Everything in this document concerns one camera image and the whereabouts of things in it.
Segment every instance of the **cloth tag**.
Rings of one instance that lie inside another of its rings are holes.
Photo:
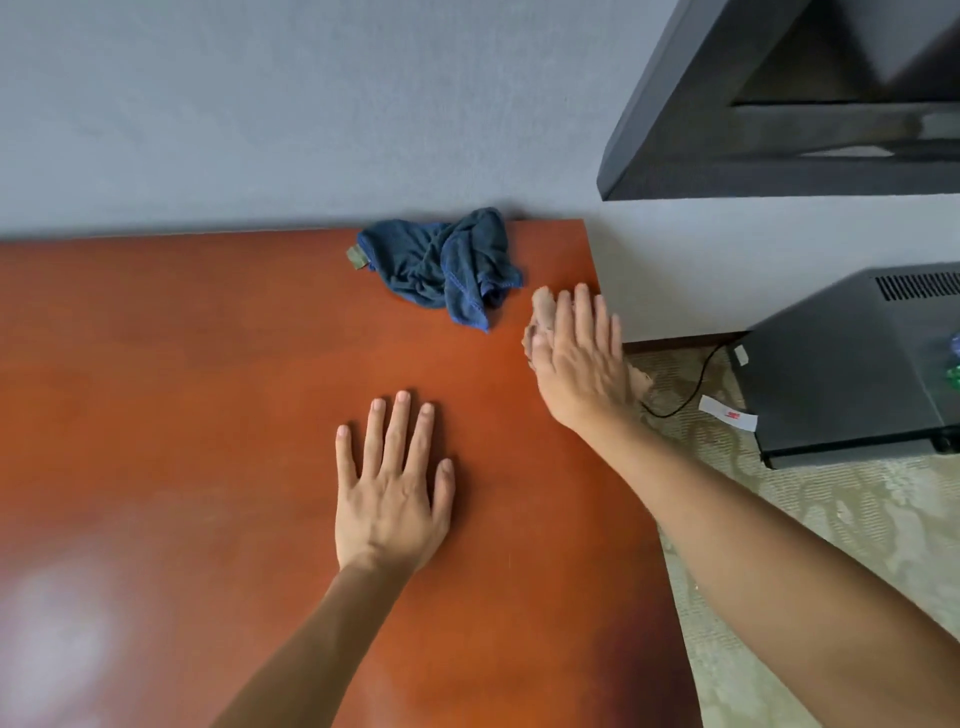
[[[737,429],[745,429],[747,432],[756,432],[756,415],[748,412],[740,412],[728,407],[722,401],[717,401],[713,397],[703,395],[700,397],[701,412],[713,415],[717,420],[721,420],[728,425],[733,425]]]
[[[358,271],[361,268],[366,268],[368,265],[370,265],[370,260],[367,258],[367,254],[363,252],[363,248],[361,248],[359,245],[354,245],[352,248],[348,249],[347,257],[350,259],[353,267]]]

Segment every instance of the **blue microfiber cloth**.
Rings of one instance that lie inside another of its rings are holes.
[[[507,254],[507,230],[494,207],[456,223],[374,223],[357,245],[394,293],[425,308],[446,308],[457,324],[490,330],[485,308],[499,308],[523,274]]]

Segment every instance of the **beige floor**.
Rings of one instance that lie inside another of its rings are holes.
[[[651,406],[668,411],[685,399],[707,351],[633,357],[657,379]],[[722,352],[703,393],[742,404]],[[669,420],[648,421],[843,548],[960,638],[960,456],[768,471],[752,435],[699,412],[696,401]],[[818,725],[713,614],[665,537],[663,546],[705,728]]]

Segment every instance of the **black cable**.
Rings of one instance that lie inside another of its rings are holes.
[[[661,414],[658,414],[657,412],[654,412],[652,409],[650,409],[650,407],[648,407],[648,406],[646,405],[646,402],[641,402],[640,404],[643,405],[643,409],[645,409],[647,412],[649,412],[649,413],[650,413],[651,415],[653,415],[654,417],[659,418],[659,419],[661,419],[661,420],[666,420],[668,417],[673,417],[675,414],[677,414],[678,412],[680,412],[680,410],[682,410],[684,407],[686,407],[688,404],[690,404],[690,403],[693,401],[693,398],[697,396],[697,392],[700,391],[700,387],[702,387],[703,384],[704,384],[704,377],[707,375],[707,364],[710,363],[710,360],[713,358],[713,355],[716,354],[717,352],[719,352],[719,351],[720,351],[721,349],[723,349],[725,346],[727,346],[727,345],[726,345],[726,344],[717,344],[716,347],[714,347],[713,351],[710,352],[709,354],[707,354],[707,358],[704,359],[704,366],[703,366],[703,368],[700,370],[700,378],[697,379],[697,386],[693,388],[693,392],[690,394],[690,396],[687,397],[686,400],[685,400],[685,402],[684,402],[683,404],[681,404],[679,407],[677,407],[677,409],[675,409],[673,412],[669,412],[669,413],[667,413],[667,414],[665,414],[665,415],[661,415]]]

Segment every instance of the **white label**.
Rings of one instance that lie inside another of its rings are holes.
[[[732,407],[728,407],[722,401],[715,400],[713,397],[708,397],[707,395],[700,397],[700,411],[713,415],[717,420],[721,420],[728,425],[733,425],[737,429],[756,432],[756,415],[735,410]]]

